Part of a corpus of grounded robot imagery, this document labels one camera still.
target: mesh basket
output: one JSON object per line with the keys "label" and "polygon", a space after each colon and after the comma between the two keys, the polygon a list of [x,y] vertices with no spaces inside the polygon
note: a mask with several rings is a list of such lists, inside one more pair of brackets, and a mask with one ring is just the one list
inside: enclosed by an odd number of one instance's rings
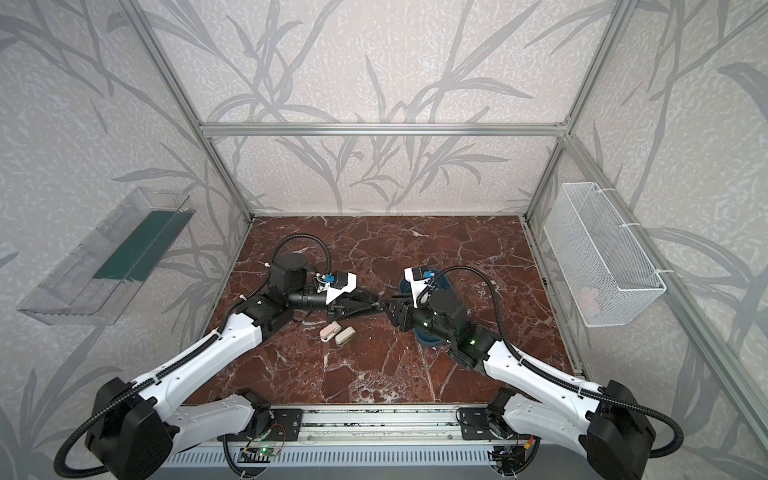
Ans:
{"label": "mesh basket", "polygon": [[597,184],[562,184],[544,231],[586,326],[626,325],[667,289]]}

